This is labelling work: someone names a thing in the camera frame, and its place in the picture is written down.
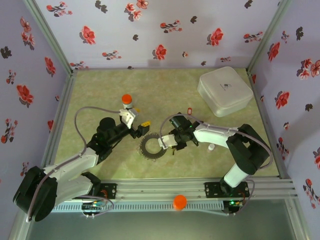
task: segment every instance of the white plastic container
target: white plastic container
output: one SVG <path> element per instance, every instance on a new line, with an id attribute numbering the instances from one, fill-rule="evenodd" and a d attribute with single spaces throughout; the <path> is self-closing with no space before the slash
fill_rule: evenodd
<path id="1" fill-rule="evenodd" d="M 251 88 L 229 66 L 203 74 L 198 92 L 217 117 L 245 108 L 254 96 Z"/>

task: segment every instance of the table surface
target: table surface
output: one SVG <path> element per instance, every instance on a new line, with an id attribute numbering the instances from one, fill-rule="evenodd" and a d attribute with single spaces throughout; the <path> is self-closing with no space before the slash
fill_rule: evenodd
<path id="1" fill-rule="evenodd" d="M 137 124 L 150 121 L 150 131 L 158 133 L 164 119 L 178 112 L 187 113 L 207 123 L 240 127 L 246 123 L 268 143 L 267 135 L 259 114 L 255 99 L 248 106 L 224 117 L 216 117 L 197 91 L 202 74 L 215 69 L 125 69 L 125 70 L 83 70 L 77 73 L 71 94 L 61 139 L 55 162 L 59 163 L 83 149 L 83 142 L 74 127 L 76 111 L 85 106 L 96 106 L 118 111 L 123 108 L 121 97 L 130 94 L 133 106 L 140 109 Z M 235 69 L 250 86 L 246 70 Z M 99 121 L 112 117 L 116 124 L 119 116 L 94 109 L 85 109 L 79 113 L 77 125 L 88 142 L 96 133 Z M 173 126 L 167 122 L 162 134 L 168 134 Z M 195 146 L 188 142 L 185 149 L 168 149 L 164 156 L 156 161 L 145 159 L 139 153 L 141 138 L 126 136 L 102 163 L 89 171 L 101 180 L 108 179 L 146 179 L 146 178 L 208 178 L 223 177 L 235 164 L 227 148 L 216 146 L 213 152 L 207 152 L 209 143 Z M 155 148 L 155 143 L 148 144 Z M 277 176 L 278 170 L 273 164 L 259 170 L 255 176 Z"/>

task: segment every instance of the white box lid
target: white box lid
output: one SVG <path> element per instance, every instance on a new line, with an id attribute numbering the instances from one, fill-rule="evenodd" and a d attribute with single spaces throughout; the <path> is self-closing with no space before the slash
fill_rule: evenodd
<path id="1" fill-rule="evenodd" d="M 253 97 L 250 87 L 230 66 L 203 74 L 200 77 L 212 100 L 222 108 L 230 108 Z"/>

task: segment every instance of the orange bottle cap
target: orange bottle cap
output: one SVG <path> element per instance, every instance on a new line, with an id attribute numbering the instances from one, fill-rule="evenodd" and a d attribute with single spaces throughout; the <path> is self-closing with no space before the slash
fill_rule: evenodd
<path id="1" fill-rule="evenodd" d="M 132 103 L 132 97 L 129 94 L 125 94 L 122 96 L 122 102 L 124 104 L 130 104 Z"/>
<path id="2" fill-rule="evenodd" d="M 187 206 L 187 199 L 183 195 L 178 195 L 173 200 L 173 207 L 177 211 L 181 211 Z"/>

